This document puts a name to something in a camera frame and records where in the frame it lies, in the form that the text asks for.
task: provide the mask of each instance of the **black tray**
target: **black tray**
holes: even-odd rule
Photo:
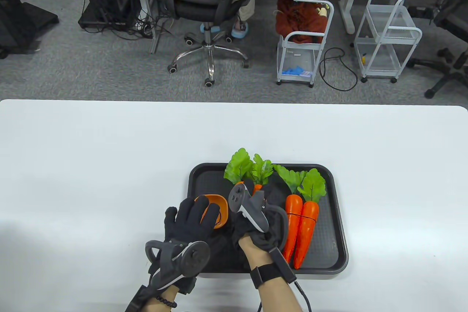
[[[344,239],[338,200],[336,198],[335,183],[330,171],[321,165],[283,165],[284,167],[300,171],[317,168],[327,185],[327,195],[320,200],[320,214],[314,231],[314,238],[301,269],[296,274],[337,274],[348,264],[348,249]],[[227,197],[232,183],[224,179],[226,163],[202,163],[190,173],[190,196],[217,193]],[[246,181],[252,193],[253,183]],[[274,172],[268,185],[264,187],[265,197],[269,203],[284,208],[286,197],[290,190],[279,175]],[[233,227],[228,219],[226,225],[215,230],[209,239],[211,259],[202,272],[205,273],[244,273],[249,272],[249,265],[245,256],[234,248],[231,240]]]

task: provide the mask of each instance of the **toy carrot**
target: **toy carrot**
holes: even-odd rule
[[[252,170],[253,162],[249,153],[240,148],[234,155],[224,170],[224,178],[236,185],[242,181],[242,178]]]
[[[302,212],[302,198],[297,195],[298,187],[302,184],[302,180],[306,176],[306,171],[295,172],[294,170],[287,170],[281,165],[273,166],[278,175],[288,185],[291,190],[291,195],[286,197],[286,214],[288,215],[289,232],[286,245],[283,250],[284,259],[289,263],[291,262],[294,247],[296,246],[296,237],[299,230],[299,222],[301,220]]]
[[[254,155],[254,161],[250,159],[249,153],[240,148],[234,155],[224,170],[224,178],[234,185],[243,182],[243,178],[249,178],[254,182],[255,194],[268,184],[268,178],[273,174],[273,165],[269,159],[263,160],[259,154]]]
[[[268,178],[273,174],[273,165],[269,159],[263,160],[258,153],[254,155],[252,170],[247,173],[247,177],[254,182],[254,191],[262,190],[268,184]]]
[[[302,185],[298,188],[306,202],[302,207],[301,220],[297,235],[294,269],[301,268],[314,235],[319,217],[319,200],[327,194],[325,180],[316,168],[307,172]]]

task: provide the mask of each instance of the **red cloth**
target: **red cloth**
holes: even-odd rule
[[[292,31],[315,31],[324,33],[327,18],[318,14],[315,3],[295,3],[293,0],[278,0],[276,13],[276,32],[285,38]],[[290,38],[298,44],[322,42],[322,37],[295,35]]]

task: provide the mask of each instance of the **black glove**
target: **black glove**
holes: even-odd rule
[[[166,210],[164,242],[177,240],[189,244],[195,241],[206,241],[214,230],[218,214],[219,206],[210,204],[206,196],[201,195],[197,201],[193,197],[186,198],[181,202],[179,211],[175,207],[169,207]],[[161,252],[158,253],[156,261],[151,265],[149,274],[153,275],[158,270],[160,256]],[[196,277],[182,278],[173,285],[179,288],[181,294],[185,295],[192,290],[195,281]]]
[[[241,212],[237,212],[234,215],[234,247],[239,247],[239,240],[246,234],[250,236],[255,246],[265,251],[269,251],[280,245],[283,235],[281,216],[276,212],[266,211],[265,217],[268,220],[269,230],[266,233],[262,233]]]

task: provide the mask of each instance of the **orange bowl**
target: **orange bowl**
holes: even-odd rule
[[[217,195],[215,193],[207,194],[205,196],[208,198],[208,201],[210,203],[216,203],[219,206],[219,214],[216,220],[216,225],[214,226],[215,229],[219,229],[226,224],[227,218],[229,217],[229,205],[227,204],[227,200],[223,196]]]

